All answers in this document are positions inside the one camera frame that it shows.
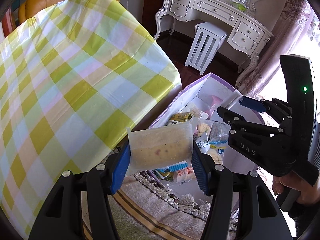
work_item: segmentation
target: plastic bag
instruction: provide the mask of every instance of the plastic bag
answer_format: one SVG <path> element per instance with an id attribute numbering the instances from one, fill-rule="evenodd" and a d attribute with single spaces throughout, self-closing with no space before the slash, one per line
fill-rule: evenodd
<path id="1" fill-rule="evenodd" d="M 198 118 L 194 117 L 187 122 L 143 131 L 131 132 L 127 128 L 131 158 L 126 176 L 182 161 L 190 165 L 197 122 Z"/>
<path id="2" fill-rule="evenodd" d="M 178 170 L 181 170 L 181 169 L 183 169 L 183 168 L 185 168 L 187 166 L 188 166 L 187 162 L 183 161 L 183 162 L 179 162 L 179 163 L 176 163 L 174 165 L 171 165 L 171 166 L 158 168 L 157 170 L 161 171 L 161 172 L 178 171 Z"/>
<path id="3" fill-rule="evenodd" d="M 191 118 L 192 118 L 192 115 L 190 112 L 174 114 L 173 116 L 170 117 L 168 125 L 186 122 L 186 121 L 190 120 Z"/>
<path id="4" fill-rule="evenodd" d="M 200 138 L 196 139 L 196 144 L 201 153 L 207 153 L 207 151 L 210 149 L 207 132 L 204 132 Z"/>
<path id="5" fill-rule="evenodd" d="M 215 164 L 221 164 L 221 165 L 222 165 L 223 152 L 221 153 L 221 151 L 218 151 L 218 150 L 216 150 L 216 149 L 210 148 L 210 149 L 207 151 L 207 154 L 212 157 L 212 159 L 214 160 Z"/>
<path id="6" fill-rule="evenodd" d="M 182 170 L 175 171 L 173 173 L 173 182 L 182 184 L 182 183 L 185 183 L 185 182 L 192 180 L 195 177 L 196 177 L 196 175 L 195 175 L 195 172 L 193 171 L 193 168 L 186 167 Z"/>
<path id="7" fill-rule="evenodd" d="M 199 118 L 197 125 L 197 135 L 202 136 L 204 132 L 207 132 L 207 135 L 209 135 L 214 122 L 215 121 Z"/>
<path id="8" fill-rule="evenodd" d="M 190 114 L 194 117 L 200 117 L 203 119 L 208 119 L 209 115 L 203 111 L 201 111 L 195 103 L 189 102 L 185 108 L 182 110 L 183 112 L 190 112 Z"/>
<path id="9" fill-rule="evenodd" d="M 173 171 L 161 172 L 158 170 L 152 170 L 158 179 L 163 179 L 166 181 L 173 181 Z"/>
<path id="10" fill-rule="evenodd" d="M 228 142 L 229 135 L 228 126 L 225 123 L 214 122 L 209 135 L 209 143 L 213 145 L 221 145 Z"/>

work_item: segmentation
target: human hand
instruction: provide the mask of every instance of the human hand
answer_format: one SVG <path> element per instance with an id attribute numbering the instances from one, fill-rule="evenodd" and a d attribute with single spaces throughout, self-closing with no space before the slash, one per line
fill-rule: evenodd
<path id="1" fill-rule="evenodd" d="M 294 172 L 283 177 L 273 177 L 272 190 L 275 196 L 284 191 L 284 186 L 300 191 L 297 198 L 299 204 L 313 205 L 320 201 L 320 177 L 313 187 Z"/>

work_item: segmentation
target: rug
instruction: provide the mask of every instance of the rug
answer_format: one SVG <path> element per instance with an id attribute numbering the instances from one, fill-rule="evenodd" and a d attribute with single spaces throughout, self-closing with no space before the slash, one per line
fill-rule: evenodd
<path id="1" fill-rule="evenodd" d="M 147 179 L 142 183 L 142 176 L 136 174 L 124 178 L 121 189 L 115 195 L 108 196 L 114 222 L 121 240 L 200 239 L 207 214 L 206 209 L 196 209 L 172 201 L 164 200 L 159 188 L 148 188 Z M 90 221 L 86 193 L 82 194 L 82 214 L 84 231 L 91 240 Z M 228 240 L 235 238 L 235 228 L 230 225 Z"/>

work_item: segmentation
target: white stool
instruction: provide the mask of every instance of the white stool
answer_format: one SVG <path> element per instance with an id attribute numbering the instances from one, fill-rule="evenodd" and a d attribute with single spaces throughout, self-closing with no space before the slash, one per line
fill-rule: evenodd
<path id="1" fill-rule="evenodd" d="M 193 40 L 185 66 L 192 66 L 204 71 L 212 61 L 217 50 L 227 37 L 227 33 L 212 23 L 200 23 L 195 28 L 196 36 Z"/>

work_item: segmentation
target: white vanity desk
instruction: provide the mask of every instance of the white vanity desk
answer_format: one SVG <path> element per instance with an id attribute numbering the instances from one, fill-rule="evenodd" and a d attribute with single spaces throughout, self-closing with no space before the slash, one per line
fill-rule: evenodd
<path id="1" fill-rule="evenodd" d="M 240 80 L 242 76 L 257 66 L 261 50 L 273 35 L 249 14 L 233 7 L 229 0 L 164 0 L 163 7 L 156 13 L 155 40 L 160 36 L 160 21 L 164 15 L 174 17 L 173 32 L 176 20 L 188 22 L 199 19 L 201 13 L 209 14 L 233 27 L 227 40 L 228 43 L 234 49 L 243 51 L 250 57 L 250 65 L 240 74 L 238 78 Z"/>

